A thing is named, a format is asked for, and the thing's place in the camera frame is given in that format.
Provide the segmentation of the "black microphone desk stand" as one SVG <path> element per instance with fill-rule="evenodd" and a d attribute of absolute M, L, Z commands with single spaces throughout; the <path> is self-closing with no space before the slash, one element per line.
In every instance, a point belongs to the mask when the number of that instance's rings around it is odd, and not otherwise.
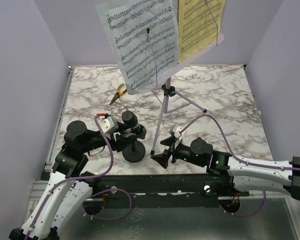
<path fill-rule="evenodd" d="M 124 132 L 128 133 L 130 144 L 122 151 L 122 156 L 130 163 L 137 163 L 141 161 L 146 154 L 145 146 L 139 141 L 140 138 L 137 138 L 137 136 L 132 133 L 131 129 L 125 130 Z"/>

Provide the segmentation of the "black microphone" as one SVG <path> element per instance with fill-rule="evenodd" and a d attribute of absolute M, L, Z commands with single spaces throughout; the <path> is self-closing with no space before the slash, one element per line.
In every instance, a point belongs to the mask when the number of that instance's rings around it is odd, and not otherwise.
<path fill-rule="evenodd" d="M 132 111 L 124 111 L 121 115 L 121 119 L 128 129 L 131 129 L 131 132 L 137 136 L 137 138 L 142 140 L 146 138 L 147 129 L 139 123 L 137 116 Z"/>

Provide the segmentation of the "white sheet music page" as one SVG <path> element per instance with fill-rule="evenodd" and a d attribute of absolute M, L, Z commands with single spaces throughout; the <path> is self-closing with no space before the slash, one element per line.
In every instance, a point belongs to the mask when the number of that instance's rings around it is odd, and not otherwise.
<path fill-rule="evenodd" d="M 96 5 L 127 92 L 162 84 L 179 60 L 176 0 L 106 0 Z"/>

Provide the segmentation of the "yellow sheet music page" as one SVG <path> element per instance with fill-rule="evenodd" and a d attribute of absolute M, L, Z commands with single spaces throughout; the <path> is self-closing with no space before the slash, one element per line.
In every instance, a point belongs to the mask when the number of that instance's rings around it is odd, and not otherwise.
<path fill-rule="evenodd" d="M 178 1 L 179 62 L 219 42 L 225 4 L 225 0 Z"/>

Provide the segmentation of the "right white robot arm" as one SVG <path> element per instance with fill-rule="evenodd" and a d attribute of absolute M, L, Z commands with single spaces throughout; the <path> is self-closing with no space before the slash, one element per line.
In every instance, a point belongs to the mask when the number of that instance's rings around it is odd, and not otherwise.
<path fill-rule="evenodd" d="M 200 137 L 190 145 L 170 136 L 160 142 L 167 148 L 151 158 L 163 168 L 176 160 L 206 168 L 206 172 L 223 181 L 220 191 L 231 196 L 235 192 L 268 191 L 290 195 L 300 201 L 300 157 L 292 160 L 267 161 L 234 156 L 214 150 Z"/>

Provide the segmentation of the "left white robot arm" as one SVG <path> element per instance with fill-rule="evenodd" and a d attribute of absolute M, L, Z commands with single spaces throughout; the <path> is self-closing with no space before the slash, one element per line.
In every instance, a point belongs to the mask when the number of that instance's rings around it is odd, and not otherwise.
<path fill-rule="evenodd" d="M 101 147 L 108 147 L 112 154 L 117 149 L 114 134 L 126 126 L 107 114 L 94 120 L 97 131 L 89 130 L 80 120 L 68 124 L 46 188 L 25 223 L 10 232 L 10 240 L 58 240 L 79 206 L 100 194 L 101 185 L 96 180 L 105 174 L 82 172 L 87 154 Z"/>

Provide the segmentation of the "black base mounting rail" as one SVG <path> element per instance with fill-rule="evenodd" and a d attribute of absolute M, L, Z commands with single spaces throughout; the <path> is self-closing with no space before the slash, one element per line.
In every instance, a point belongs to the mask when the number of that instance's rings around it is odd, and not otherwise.
<path fill-rule="evenodd" d="M 105 175 L 92 178 L 85 172 L 83 182 L 92 192 L 82 205 L 89 213 L 102 207 L 188 208 L 219 207 L 219 197 L 231 198 L 238 193 L 232 177 L 209 174 Z"/>

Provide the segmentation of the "yellow handled pliers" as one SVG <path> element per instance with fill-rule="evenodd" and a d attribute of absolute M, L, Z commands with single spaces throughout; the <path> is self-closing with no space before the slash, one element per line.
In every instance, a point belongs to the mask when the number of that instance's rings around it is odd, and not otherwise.
<path fill-rule="evenodd" d="M 117 99 L 119 99 L 122 95 L 124 95 L 127 92 L 127 89 L 125 88 L 122 90 L 122 88 L 125 86 L 124 83 L 121 83 L 118 88 L 116 89 L 116 93 L 114 94 L 112 100 L 110 101 L 110 105 L 112 105 Z"/>

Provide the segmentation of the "aluminium extrusion rail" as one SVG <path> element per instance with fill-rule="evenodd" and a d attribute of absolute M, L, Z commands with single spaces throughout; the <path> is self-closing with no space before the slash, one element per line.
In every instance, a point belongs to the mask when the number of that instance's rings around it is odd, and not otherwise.
<path fill-rule="evenodd" d="M 29 200 L 39 201 L 48 186 L 48 183 L 48 180 L 35 180 L 30 191 Z"/>

